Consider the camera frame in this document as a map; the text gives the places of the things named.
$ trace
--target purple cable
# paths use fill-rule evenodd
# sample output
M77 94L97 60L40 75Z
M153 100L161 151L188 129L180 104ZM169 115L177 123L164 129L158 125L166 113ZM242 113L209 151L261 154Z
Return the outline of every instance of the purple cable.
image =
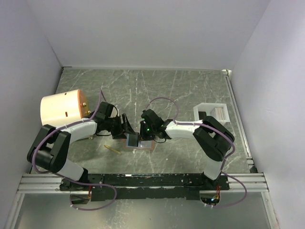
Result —
M36 148L35 151L34 151L33 157L32 157L32 165L33 165L34 170L35 170L37 173L39 173L39 174L48 173L48 171L45 171L45 172L39 171L39 170L37 169L37 166L36 166L36 155L37 155L39 149L41 148L41 146L42 146L42 145L43 145L43 144L44 144L53 134L55 134L57 131L60 131L60 130L65 129L65 128L69 128L69 127L71 127L71 126L74 126L74 125L77 125L77 124L80 124L80 123L86 123L86 122L91 121L91 120L95 117L95 115L96 115L96 113L97 113L97 111L98 111L98 109L99 109L99 107L100 107L100 103L101 103L101 100L102 100L102 96L103 96L104 100L106 101L105 96L104 96L104 94L103 94L103 91L102 91L102 89L101 89L98 104L97 104L97 106L96 106L95 111L93 112L92 116L91 116L89 119L86 119L86 120L84 120L84 121L77 121L77 122L68 124L68 125L66 125L66 126L59 127L59 128L57 128L57 129L53 130L51 133L49 133L49 134L48 134L48 135L38 144L37 148ZM62 175L60 175L60 174L56 174L56 175L58 175L59 177L62 177L62 178L64 178L64 179L66 179L66 180L68 180L68 181L70 181L70 182L72 182L72 183L78 184L78 185L100 186L100 187L101 187L101 186L104 186L104 187L111 187L111 188L114 190L114 197L113 197L113 199L112 199L108 204L106 204L106 205L104 205L104 206L101 206L101 207L99 207L99 208L92 208L92 209L78 208L78 207L76 207L76 206L74 206L74 205L72 204L72 201L71 201L71 198L70 198L71 207L73 207L73 208L75 208L75 209L77 209L77 210L83 210L83 211L95 211L95 210L100 210L100 209L103 209L103 208L109 206L110 204L112 204L112 203L115 201L115 199L116 199L117 191L116 191L115 187L112 186L112 185L108 185L108 184L90 184L90 183L82 183L82 182L78 182L78 181L72 180L72 179L70 179L70 178L64 177L64 176L62 176Z
M176 113L176 116L173 118L173 122L174 122L176 125L200 125L200 126L203 126L203 127L208 128L208 129L210 129L210 130L213 130L215 133L218 133L219 135L221 135L225 140L227 140L227 141L230 143L230 145L231 145L231 147L232 147L232 151L224 157L224 161L223 161L223 163L222 163L222 165L221 165L220 170L221 170L221 172L222 172L225 176L227 176L227 177L229 177L229 178L232 178L233 180L236 180L239 184L241 184L241 185L243 186L243 188L244 188L244 196L243 196L243 198L241 198L239 201L237 201L237 202L235 202L235 203L227 204L227 205L222 205L222 206L215 206L215 207L213 207L213 208L226 208L226 207L231 207L231 206L233 206L233 205L239 204L239 203L242 202L244 199L246 199L246 197L247 197L247 188L246 188L246 186L245 186L240 180L238 180L238 179L234 178L233 176L230 176L230 175L228 175L227 173L225 173L225 172L222 171L223 168L224 168L226 159L227 159L229 156L231 156L231 155L235 152L235 145L234 145L234 143L231 141L231 139L228 138L228 137L227 137L226 135L224 135L223 133L221 133L219 130L217 130L217 129L215 129L215 128L209 126L209 125L206 125L206 124L202 124L202 123L191 123L191 122L189 122L189 123L179 123L179 122L177 122L177 121L176 121L176 118L177 118L178 113L179 113L179 107L178 107L178 104L177 104L173 99L171 99L171 98L167 98L167 97L157 97L157 98L154 98L153 100L151 100L151 101L149 102L149 104L146 106L145 109L147 109L147 108L149 107L149 105L150 105L153 101L155 101L156 99L167 99L167 100L169 100L169 101L171 101L171 102L173 102L173 103L175 104L175 106L176 106L176 108L177 108L177 113Z

